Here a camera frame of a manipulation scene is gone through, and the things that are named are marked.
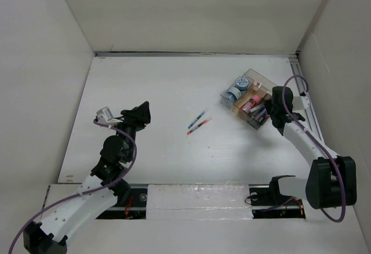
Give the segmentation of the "blue capped pen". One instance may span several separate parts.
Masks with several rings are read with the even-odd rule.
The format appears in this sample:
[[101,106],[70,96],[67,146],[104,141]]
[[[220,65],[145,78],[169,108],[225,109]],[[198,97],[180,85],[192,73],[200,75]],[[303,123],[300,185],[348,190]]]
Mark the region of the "blue capped pen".
[[191,129],[195,123],[208,111],[208,108],[206,107],[188,126],[188,129]]

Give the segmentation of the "blue round tape tin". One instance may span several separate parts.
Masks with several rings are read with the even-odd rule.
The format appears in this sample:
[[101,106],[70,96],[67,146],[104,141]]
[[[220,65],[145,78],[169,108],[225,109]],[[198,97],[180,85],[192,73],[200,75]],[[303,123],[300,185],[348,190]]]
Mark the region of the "blue round tape tin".
[[243,92],[249,89],[250,81],[245,77],[239,77],[235,80],[234,86]]

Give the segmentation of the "orange capped pen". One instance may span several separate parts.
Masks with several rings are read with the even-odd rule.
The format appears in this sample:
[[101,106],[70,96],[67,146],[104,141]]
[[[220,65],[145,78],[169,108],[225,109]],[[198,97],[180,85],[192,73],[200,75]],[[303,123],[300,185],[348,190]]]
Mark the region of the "orange capped pen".
[[187,135],[190,135],[191,133],[195,132],[197,129],[199,129],[201,126],[203,126],[204,124],[208,123],[209,121],[212,120],[212,117],[209,117],[205,120],[203,120],[202,122],[200,122],[197,126],[193,127],[192,129],[190,129],[188,132],[187,132]]

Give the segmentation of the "clear desk organizer box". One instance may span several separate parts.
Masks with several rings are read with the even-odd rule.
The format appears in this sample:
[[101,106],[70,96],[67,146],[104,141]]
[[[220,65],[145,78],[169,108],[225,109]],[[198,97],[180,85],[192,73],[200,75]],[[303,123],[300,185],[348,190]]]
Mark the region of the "clear desk organizer box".
[[[230,109],[237,117],[242,119],[243,121],[247,122],[250,126],[252,126],[255,130],[258,130],[261,126],[263,125],[258,125],[257,123],[254,123],[252,120],[253,114],[264,106],[264,102],[268,99],[271,98],[272,96],[272,89],[275,86],[275,84],[267,79],[266,77],[262,76],[258,72],[256,72],[253,69],[247,70],[243,75],[239,77],[245,77],[250,81],[250,86],[249,89],[246,91],[241,92],[242,97],[238,99],[234,104],[230,103],[228,100],[225,99],[225,93],[227,90],[230,88],[234,87],[234,82],[220,94],[220,102],[223,106],[227,107]],[[253,85],[254,81],[261,82],[262,86],[261,88],[257,88]],[[253,96],[253,95],[258,95],[261,97],[260,103],[252,108],[251,112],[249,114],[246,114],[242,111],[243,105]]]

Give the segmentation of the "pink glue bottle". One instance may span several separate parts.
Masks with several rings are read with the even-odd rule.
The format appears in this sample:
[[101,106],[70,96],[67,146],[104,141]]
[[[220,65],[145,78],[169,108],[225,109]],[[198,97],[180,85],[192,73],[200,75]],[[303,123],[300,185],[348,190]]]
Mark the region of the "pink glue bottle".
[[242,111],[249,114],[252,108],[256,107],[261,101],[261,97],[258,95],[253,95],[242,107]]

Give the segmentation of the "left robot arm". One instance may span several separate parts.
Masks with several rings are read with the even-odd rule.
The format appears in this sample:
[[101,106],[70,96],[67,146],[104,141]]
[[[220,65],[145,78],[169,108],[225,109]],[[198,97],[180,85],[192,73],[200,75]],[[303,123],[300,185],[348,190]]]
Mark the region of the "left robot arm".
[[100,158],[76,192],[43,208],[50,215],[40,221],[32,217],[21,229],[28,253],[67,253],[74,234],[114,205],[129,200],[130,184],[125,176],[137,157],[136,134],[151,122],[150,104],[145,101],[114,117],[109,108],[96,113],[93,123],[115,133],[107,137]]

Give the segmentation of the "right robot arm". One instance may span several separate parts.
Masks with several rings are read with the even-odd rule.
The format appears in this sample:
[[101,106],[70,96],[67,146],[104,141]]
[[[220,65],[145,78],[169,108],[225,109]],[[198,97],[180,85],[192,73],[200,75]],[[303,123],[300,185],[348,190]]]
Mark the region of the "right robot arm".
[[268,197],[281,204],[289,196],[304,198],[314,209],[342,206],[340,179],[344,184],[345,204],[357,201],[356,165],[351,157],[342,157],[317,140],[307,128],[299,126],[286,112],[295,106],[303,110],[309,106],[308,97],[302,93],[295,97],[290,88],[276,86],[271,99],[264,103],[272,125],[290,141],[310,166],[306,179],[293,175],[276,176],[271,179]]

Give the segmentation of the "red gel pen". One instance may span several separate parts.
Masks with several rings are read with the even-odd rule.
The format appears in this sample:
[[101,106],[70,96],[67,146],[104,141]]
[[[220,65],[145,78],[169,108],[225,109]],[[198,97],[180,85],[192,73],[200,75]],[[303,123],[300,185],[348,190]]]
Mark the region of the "red gel pen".
[[252,116],[253,122],[257,123],[258,125],[263,125],[265,121],[268,120],[268,118],[269,114],[265,107],[262,107],[259,110],[257,110]]

